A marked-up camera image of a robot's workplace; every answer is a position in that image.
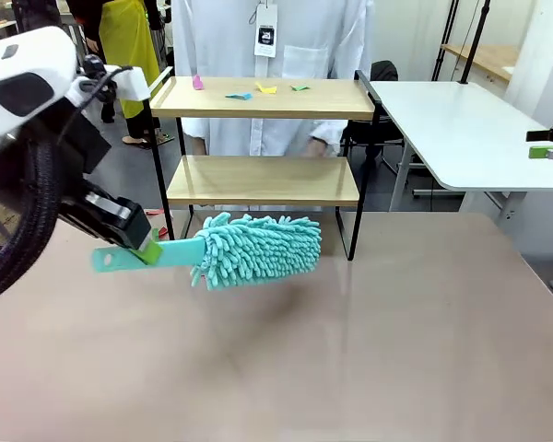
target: person in white coat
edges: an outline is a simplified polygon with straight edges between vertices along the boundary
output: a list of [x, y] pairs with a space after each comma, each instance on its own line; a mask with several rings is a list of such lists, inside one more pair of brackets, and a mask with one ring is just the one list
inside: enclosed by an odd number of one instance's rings
[[[370, 71], [374, 0], [172, 0], [177, 76], [353, 78]], [[276, 57], [254, 55], [256, 8], [277, 6]], [[196, 154], [324, 156], [346, 121], [183, 119]]]

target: chair backrest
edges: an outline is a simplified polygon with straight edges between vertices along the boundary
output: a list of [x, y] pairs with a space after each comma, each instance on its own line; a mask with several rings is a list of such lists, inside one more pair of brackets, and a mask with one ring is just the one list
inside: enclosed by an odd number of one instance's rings
[[389, 60], [375, 62], [371, 65], [371, 81], [398, 81], [399, 74], [395, 64]]

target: yellow fabric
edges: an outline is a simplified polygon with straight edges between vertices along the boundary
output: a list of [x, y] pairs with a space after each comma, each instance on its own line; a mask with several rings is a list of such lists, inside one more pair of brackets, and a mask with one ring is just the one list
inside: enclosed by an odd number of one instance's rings
[[[100, 41], [107, 64], [139, 66], [151, 85], [159, 76], [158, 60], [149, 33], [146, 7], [143, 0], [113, 0], [102, 6]], [[125, 118], [141, 112], [139, 101], [121, 100]]]

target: power cord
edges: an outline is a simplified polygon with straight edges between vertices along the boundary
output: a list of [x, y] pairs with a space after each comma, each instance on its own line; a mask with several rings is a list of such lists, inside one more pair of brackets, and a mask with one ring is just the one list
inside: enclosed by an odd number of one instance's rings
[[70, 127], [72, 126], [72, 122], [77, 118], [77, 116], [82, 113], [82, 111], [88, 107], [88, 105], [92, 102], [94, 98], [99, 95], [100, 91], [106, 86], [107, 83], [109, 83], [115, 76], [119, 75], [121, 72], [125, 71], [131, 71], [133, 69], [133, 66], [123, 66], [119, 69], [115, 69], [114, 71], [110, 72], [106, 76], [100, 79], [100, 81], [96, 84], [94, 87], [94, 90], [92, 93], [90, 93], [90, 96], [84, 100], [84, 102], [74, 110], [74, 113], [70, 116], [70, 118], [67, 120], [67, 122], [64, 125], [64, 128], [62, 129], [62, 132], [60, 132], [59, 136], [57, 137], [57, 145], [60, 145], [62, 141], [64, 140], [65, 135], [69, 131]]
[[467, 30], [467, 35], [465, 35], [465, 41], [463, 42], [463, 46], [461, 46], [461, 51], [459, 52], [459, 56], [457, 57], [457, 62], [454, 64], [453, 73], [451, 74], [451, 81], [453, 81], [453, 79], [454, 79], [454, 73], [456, 72], [457, 66], [459, 65], [459, 62], [461, 61], [461, 55], [463, 55], [463, 50], [465, 49], [465, 46], [467, 44], [467, 39], [469, 38], [469, 33], [471, 32], [471, 28], [473, 28], [473, 23], [476, 21], [476, 14], [477, 14], [477, 9], [479, 8], [479, 1], [480, 0], [477, 0], [476, 10], [473, 13], [473, 16], [471, 17], [471, 23], [469, 23], [469, 29]]

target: shelf board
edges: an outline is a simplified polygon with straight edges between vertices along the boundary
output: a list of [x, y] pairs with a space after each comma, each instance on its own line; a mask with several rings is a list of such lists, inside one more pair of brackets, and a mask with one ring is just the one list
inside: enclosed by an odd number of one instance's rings
[[355, 207], [345, 158], [187, 156], [168, 189], [172, 204]]
[[[194, 90], [189, 76], [170, 78], [151, 101], [155, 117], [281, 118], [370, 121], [374, 106], [367, 92], [354, 80], [298, 80], [290, 78], [204, 77], [205, 90]], [[255, 83], [277, 87], [275, 95], [263, 94]], [[291, 86], [309, 86], [295, 92]], [[227, 99], [228, 94], [250, 92], [247, 101]]]

